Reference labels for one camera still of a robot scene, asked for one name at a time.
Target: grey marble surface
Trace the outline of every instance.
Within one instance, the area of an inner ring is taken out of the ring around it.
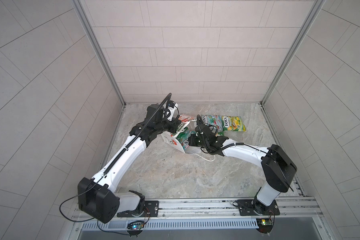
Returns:
[[[125,142],[131,128],[144,120],[148,104],[128,104],[109,159]],[[191,116],[216,114],[241,116],[246,132],[225,136],[254,146],[269,147],[275,141],[257,103],[179,104],[180,113]],[[213,156],[200,153],[207,159]],[[184,154],[158,136],[123,176],[117,192],[135,190],[146,198],[254,197],[264,184],[262,169],[249,162],[216,155],[213,162]],[[296,192],[281,194],[296,195]]]

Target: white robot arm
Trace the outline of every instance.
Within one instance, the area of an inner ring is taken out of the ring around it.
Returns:
[[[115,156],[92,179],[83,178],[79,182],[77,189],[80,210],[103,223],[109,222],[119,212],[130,211],[134,215],[143,212],[144,195],[134,191],[118,194],[114,192],[127,169],[157,134],[164,131],[176,132],[181,121],[178,116],[173,118],[177,104],[170,101],[170,97],[171,94],[168,94],[162,103],[150,105],[144,122],[132,128],[130,136]],[[260,215],[267,215],[268,207],[280,192],[288,191],[297,170],[279,146],[256,147],[224,136],[216,137],[199,115],[196,134],[192,134],[188,140],[191,146],[202,147],[210,154],[237,157],[263,168],[267,182],[252,202],[253,210]]]

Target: black wire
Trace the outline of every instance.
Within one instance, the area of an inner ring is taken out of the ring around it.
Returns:
[[[103,177],[101,177],[93,186],[91,186],[91,187],[90,187],[88,190],[86,190],[85,192],[83,192],[83,193],[81,193],[81,194],[77,194],[76,196],[73,196],[73,197],[68,198],[67,200],[63,201],[63,202],[60,204],[60,206],[59,206],[59,211],[60,211],[60,213],[62,214],[62,216],[65,217],[67,220],[69,220],[69,221],[71,221],[71,222],[86,222],[86,221],[89,221],[89,220],[94,219],[94,217],[93,217],[93,218],[90,218],[90,219],[87,219],[87,220],[82,220],[82,221],[75,221],[75,220],[69,219],[66,215],[64,215],[64,214],[62,213],[62,211],[61,211],[61,206],[62,206],[65,202],[67,202],[67,201],[69,201],[69,200],[71,200],[71,199],[73,199],[73,198],[75,198],[75,197],[78,197],[78,196],[80,196],[80,195],[82,195],[82,194],[85,194],[86,192],[88,192],[89,190],[91,190],[94,186],[96,186],[96,184],[98,184],[98,183],[100,182],[101,179],[103,179]]]
[[[97,227],[102,230],[99,226],[99,220],[97,220]],[[129,236],[129,234],[125,234],[125,233],[119,233],[119,232],[111,232],[111,233],[116,233],[116,234],[120,234],[120,235],[125,235],[125,236]]]
[[[109,166],[106,168],[106,170],[103,172],[104,175],[106,175],[111,168],[115,165],[117,160],[124,154],[124,152],[137,140],[137,138],[140,136],[140,134],[147,128],[149,123],[152,121],[156,113],[159,111],[159,109],[164,105],[164,103],[171,99],[172,93],[168,93],[168,95],[165,97],[165,99],[159,104],[158,108],[155,110],[155,112],[150,116],[150,118],[145,122],[143,127],[140,129],[140,132],[119,152],[119,154],[115,157],[115,159],[109,164]]]

